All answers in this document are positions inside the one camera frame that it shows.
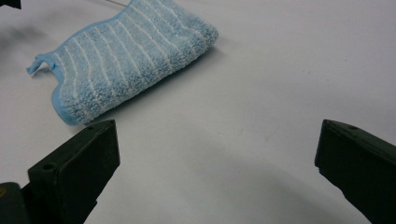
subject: folded cloth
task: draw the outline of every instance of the folded cloth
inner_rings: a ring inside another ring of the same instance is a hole
[[[70,36],[35,57],[59,80],[52,104],[69,124],[86,123],[202,55],[216,28],[172,0],[132,0],[117,16]]]

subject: white stripe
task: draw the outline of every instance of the white stripe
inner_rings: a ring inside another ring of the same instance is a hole
[[[166,25],[168,25],[168,27],[169,27],[174,33],[176,32],[176,31],[175,31],[175,28],[174,28],[171,24],[169,24],[169,21],[167,21],[167,20],[163,17],[163,15],[161,15],[161,13],[159,13],[158,10],[155,9],[154,6],[153,6],[150,2],[148,2],[148,1],[143,1],[143,3],[145,3],[146,5],[148,5],[149,7],[151,7],[151,8],[157,13],[157,15],[159,15],[159,16],[161,17],[161,19],[166,23]],[[184,41],[186,41],[187,44],[190,46],[190,48],[192,49],[193,58],[196,59],[198,56],[197,56],[197,51],[196,51],[194,45],[190,42],[190,40],[189,40],[186,36],[183,35],[183,36],[181,36],[181,38],[182,38]]]
[[[159,3],[163,8],[165,8],[166,10],[168,10],[174,17],[176,17],[178,23],[181,25],[181,27],[182,27],[184,30],[189,30],[190,32],[195,33],[196,35],[198,35],[198,37],[201,39],[201,41],[205,43],[205,47],[206,47],[206,48],[208,47],[208,45],[206,44],[206,41],[205,41],[205,37],[204,37],[200,32],[198,32],[197,30],[191,29],[190,27],[185,26],[184,23],[183,23],[183,21],[178,17],[178,15],[176,14],[176,12],[175,12],[172,8],[167,7],[167,6],[164,5],[161,1],[158,1],[158,3]]]
[[[158,70],[157,67],[154,64],[154,61],[152,61],[152,59],[150,58],[150,56],[148,55],[148,53],[146,52],[146,50],[136,41],[134,41],[134,38],[132,37],[131,33],[128,31],[128,29],[125,28],[125,26],[122,24],[122,22],[118,21],[119,24],[122,26],[122,29],[125,30],[125,32],[127,33],[127,35],[131,38],[132,42],[134,42],[135,45],[137,45],[137,47],[142,51],[142,53],[145,55],[145,57],[148,59],[148,62],[151,64],[151,69],[154,70],[154,75],[158,76]]]
[[[127,89],[129,89],[129,83],[128,80],[126,79],[125,75],[123,74],[122,68],[121,68],[121,64],[119,59],[114,55],[113,49],[110,47],[110,45],[108,44],[108,41],[105,39],[105,37],[102,35],[102,33],[98,30],[97,27],[95,27],[95,30],[99,33],[99,36],[102,38],[103,41],[105,41],[106,46],[108,48],[108,51],[110,51],[110,55],[111,57],[114,59],[114,61],[117,64],[117,70],[119,70],[119,73],[121,74],[122,77],[122,81],[125,87],[127,87]]]
[[[93,96],[94,96],[94,98],[95,98],[95,101],[97,102],[97,104],[99,104],[99,106],[101,107],[101,109],[104,109],[104,107],[103,107],[103,105],[102,104],[100,104],[99,103],[99,96],[98,96],[98,93],[96,92],[96,89],[95,89],[95,87],[93,86],[93,83],[92,83],[92,67],[91,67],[91,62],[90,62],[90,60],[88,59],[88,56],[87,56],[87,52],[85,51],[85,49],[78,43],[78,41],[73,37],[72,38],[72,40],[77,44],[77,46],[80,48],[80,50],[81,50],[81,52],[82,52],[82,55],[84,56],[84,58],[85,58],[85,61],[87,61],[87,65],[88,65],[88,83],[90,84],[90,89],[91,89],[91,91],[92,91],[92,93],[93,93]]]
[[[72,62],[73,69],[76,71],[76,77],[75,77],[74,80],[73,80],[73,97],[74,97],[75,100],[76,100],[76,105],[81,105],[81,103],[80,103],[80,101],[79,101],[79,99],[78,99],[78,94],[77,94],[77,80],[78,80],[78,77],[79,77],[79,72],[78,72],[78,70],[77,70],[76,63],[75,63],[75,61],[74,61],[73,55],[70,54],[70,52],[69,52],[67,46],[64,47],[64,50],[66,51],[67,55],[68,55],[69,58],[70,58],[70,61]],[[82,104],[82,107],[84,107],[84,108],[82,109],[82,112],[84,113],[84,116],[85,116],[86,118],[91,119],[91,118],[92,118],[92,115],[91,115],[91,113],[87,110],[87,107],[86,107],[84,104]]]
[[[108,28],[110,29],[111,33],[117,38],[117,40],[120,42],[120,44],[122,45],[122,48],[125,50],[125,52],[128,54],[128,57],[130,59],[130,61],[132,62],[132,64],[134,65],[134,67],[136,68],[137,74],[140,76],[140,78],[143,80],[145,87],[148,87],[148,83],[147,81],[142,77],[142,72],[140,71],[139,66],[137,66],[136,60],[134,59],[134,57],[131,55],[131,53],[129,52],[129,50],[125,47],[124,43],[120,40],[119,36],[116,34],[116,32],[113,30],[113,28],[109,25],[107,25]]]
[[[58,54],[58,53],[54,53],[53,55],[55,55],[55,57],[58,58],[58,61],[61,63],[61,67],[65,69],[65,67],[64,67],[64,61],[61,59],[61,57],[59,56],[59,54]],[[66,75],[64,74],[63,77],[64,77],[64,83],[62,83],[61,89],[59,90],[59,96],[60,96],[60,97],[62,97],[62,92],[63,92],[63,90],[64,90],[64,85],[65,85],[66,82],[67,82],[68,76],[66,76]]]
[[[93,49],[95,50],[96,54],[99,56],[100,66],[101,66],[101,69],[102,69],[102,73],[103,73],[103,75],[105,77],[106,84],[111,89],[111,94],[113,95],[114,100],[116,101],[116,103],[119,105],[120,104],[120,99],[117,97],[117,94],[114,92],[114,89],[113,89],[113,86],[112,86],[112,84],[110,82],[110,79],[108,79],[108,76],[107,76],[107,73],[106,73],[106,69],[104,68],[103,58],[100,55],[100,52],[99,52],[98,48],[96,47],[96,45],[93,43],[92,39],[87,34],[85,34],[85,33],[83,33],[83,34],[85,36],[87,36],[88,40],[90,40],[90,42],[91,42],[91,44],[93,46]]]
[[[149,18],[146,14],[146,12],[142,12],[140,9],[134,7],[134,9],[136,10],[137,13],[139,13],[141,16],[143,16],[150,24],[152,27],[154,27],[155,31],[157,32],[157,34],[159,34],[163,39],[165,39],[165,41],[171,45],[172,47],[174,47],[178,53],[180,54],[180,56],[183,56],[183,53],[181,52],[180,48],[175,45],[174,43],[170,42],[168,38],[166,38],[163,33],[158,29],[158,27],[154,24],[154,22],[152,21],[151,18]]]
[[[146,36],[148,36],[149,40],[151,40],[152,43],[154,43],[154,45],[157,47],[157,49],[160,50],[160,52],[163,54],[163,56],[165,57],[166,63],[168,64],[168,67],[170,69],[170,71],[173,72],[173,65],[171,64],[171,60],[169,59],[169,55],[165,52],[165,50],[163,49],[163,47],[161,47],[157,41],[155,41],[152,36],[146,31],[144,30],[139,24],[137,24],[136,22],[134,22],[134,20],[132,20],[131,17],[129,17],[128,14],[125,14],[126,17],[128,17],[128,19],[134,24],[134,26],[137,27],[137,29],[139,29],[141,32],[145,33]]]

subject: striped towel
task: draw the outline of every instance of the striped towel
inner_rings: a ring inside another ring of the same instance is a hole
[[[172,0],[132,0],[117,16],[70,36],[35,57],[59,80],[52,104],[69,124],[86,123],[202,55],[216,28]]]

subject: black object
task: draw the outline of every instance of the black object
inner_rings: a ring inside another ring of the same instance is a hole
[[[0,223],[84,223],[119,165],[115,121],[93,124],[30,168],[22,190],[0,185]]]
[[[315,165],[372,223],[396,223],[396,147],[324,120]]]
[[[0,0],[0,7],[3,5],[21,9],[21,0]]]

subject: white table surface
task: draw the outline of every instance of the white table surface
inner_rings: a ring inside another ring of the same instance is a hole
[[[318,173],[321,122],[396,145],[396,2],[175,0],[219,29],[215,46],[96,121],[115,119],[121,166],[86,223],[369,223]],[[0,7],[0,182],[84,126],[64,124],[56,78],[25,71],[122,7]]]

